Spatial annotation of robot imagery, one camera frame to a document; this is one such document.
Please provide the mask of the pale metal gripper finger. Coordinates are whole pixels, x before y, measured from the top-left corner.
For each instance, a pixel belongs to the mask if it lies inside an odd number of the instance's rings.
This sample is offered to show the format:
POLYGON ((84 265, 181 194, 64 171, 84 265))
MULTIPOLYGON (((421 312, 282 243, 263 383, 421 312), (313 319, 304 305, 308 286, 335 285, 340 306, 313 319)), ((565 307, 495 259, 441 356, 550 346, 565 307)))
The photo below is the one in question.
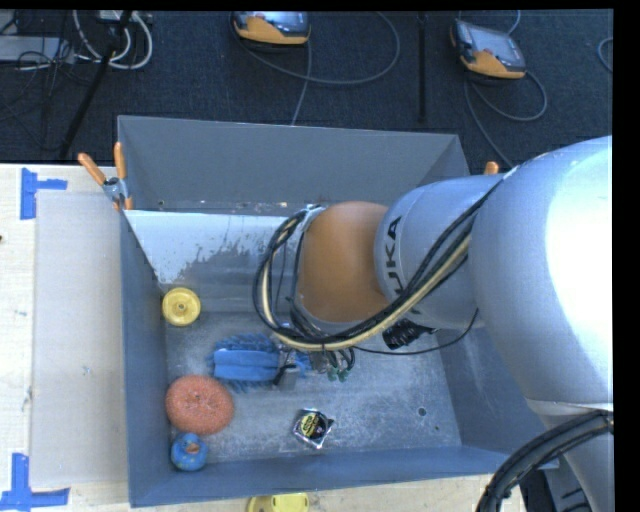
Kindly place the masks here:
POLYGON ((298 378, 301 375, 300 368, 295 364, 287 364, 281 367, 274 378, 273 385, 279 391, 292 391, 295 389, 298 378))

